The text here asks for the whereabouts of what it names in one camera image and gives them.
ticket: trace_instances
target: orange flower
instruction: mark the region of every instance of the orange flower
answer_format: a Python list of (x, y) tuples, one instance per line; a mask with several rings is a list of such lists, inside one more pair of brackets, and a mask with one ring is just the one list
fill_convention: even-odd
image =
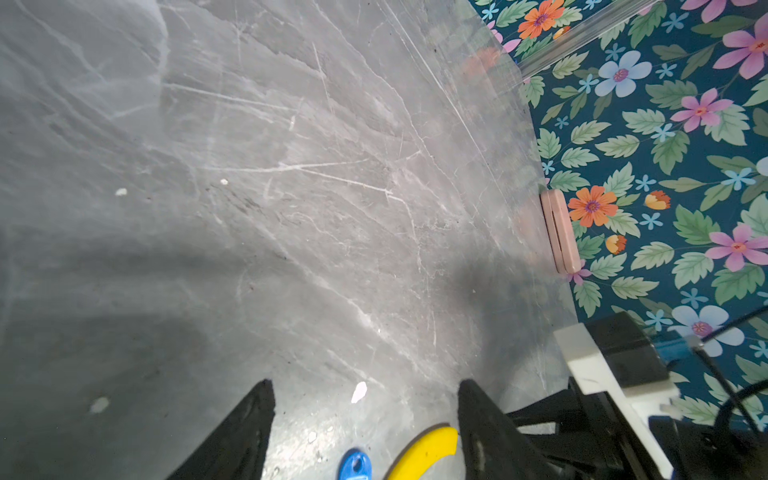
[(554, 37), (552, 37), (552, 40), (557, 40), (558, 38), (562, 37), (565, 32), (570, 30), (571, 27), (563, 27), (560, 30), (557, 30), (554, 34)]
[(627, 248), (627, 238), (624, 235), (611, 235), (605, 239), (605, 248), (614, 255), (618, 255)]
[(645, 206), (654, 210), (666, 210), (670, 207), (670, 200), (666, 193), (657, 190), (645, 196)]
[(605, 192), (604, 187), (594, 186), (592, 192), (582, 188), (576, 192), (577, 198), (571, 198), (568, 208), (571, 209), (571, 220), (581, 220), (582, 227), (591, 227), (594, 223), (598, 227), (608, 222), (608, 217), (616, 214), (619, 207), (611, 205), (616, 201), (616, 194)]
[(563, 0), (544, 0), (538, 9), (532, 8), (525, 15), (527, 21), (518, 27), (518, 31), (522, 32), (520, 38), (538, 37), (543, 31), (554, 27), (555, 20), (560, 18), (564, 11)]

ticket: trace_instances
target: flower center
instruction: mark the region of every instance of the flower center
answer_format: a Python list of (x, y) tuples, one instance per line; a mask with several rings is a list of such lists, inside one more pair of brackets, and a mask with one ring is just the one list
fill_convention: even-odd
[(541, 24), (543, 24), (544, 22), (546, 22), (546, 21), (547, 21), (547, 18), (549, 18), (549, 15), (547, 15), (547, 14), (545, 14), (545, 13), (544, 13), (544, 14), (542, 14), (542, 15), (539, 15), (539, 17), (538, 17), (538, 18), (536, 18), (536, 21), (535, 21), (535, 22), (533, 22), (533, 25), (536, 25), (537, 27), (541, 27)]
[(712, 332), (712, 326), (705, 322), (696, 322), (690, 326), (690, 329), (692, 329), (698, 336), (705, 336)]
[(751, 52), (764, 52), (768, 51), (768, 41), (766, 40), (758, 40), (752, 45), (750, 45), (750, 51)]
[(621, 68), (619, 71), (617, 71), (614, 74), (614, 81), (619, 82), (623, 81), (627, 76), (629, 76), (629, 70), (626, 68)]

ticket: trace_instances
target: yellow object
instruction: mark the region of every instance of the yellow object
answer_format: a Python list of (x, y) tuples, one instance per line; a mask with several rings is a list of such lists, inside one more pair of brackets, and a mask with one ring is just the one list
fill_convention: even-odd
[(418, 480), (439, 459), (456, 455), (458, 431), (452, 427), (432, 430), (402, 456), (387, 480)]

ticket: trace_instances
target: white flower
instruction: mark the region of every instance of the white flower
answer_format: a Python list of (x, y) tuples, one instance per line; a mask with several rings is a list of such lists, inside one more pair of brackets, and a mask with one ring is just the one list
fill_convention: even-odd
[(637, 87), (634, 81), (646, 78), (653, 68), (649, 61), (637, 64), (638, 60), (640, 60), (640, 52), (630, 50), (621, 56), (618, 65), (615, 61), (603, 64), (598, 74), (606, 80), (594, 88), (594, 93), (598, 94), (598, 97), (604, 97), (614, 88), (616, 88), (617, 97), (626, 97), (632, 93)]
[[(728, 320), (728, 312), (718, 306), (707, 305), (696, 314), (696, 310), (688, 305), (679, 306), (672, 310), (672, 317), (684, 326), (671, 326), (669, 329), (678, 332), (681, 336), (695, 335), (699, 338), (711, 333)], [(704, 351), (709, 356), (723, 355), (723, 346), (736, 346), (744, 343), (744, 332), (739, 329), (730, 329), (716, 339), (704, 343)]]

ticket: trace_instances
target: white paint chip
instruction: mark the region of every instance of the white paint chip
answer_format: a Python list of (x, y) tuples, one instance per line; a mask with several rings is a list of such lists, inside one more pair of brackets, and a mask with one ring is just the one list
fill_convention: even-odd
[(352, 394), (352, 403), (357, 403), (360, 400), (362, 400), (362, 398), (366, 396), (367, 392), (368, 392), (368, 386), (366, 385), (366, 383), (365, 382), (358, 383), (357, 386), (355, 387), (355, 392)]
[(102, 413), (109, 406), (109, 399), (101, 396), (91, 404), (91, 413)]

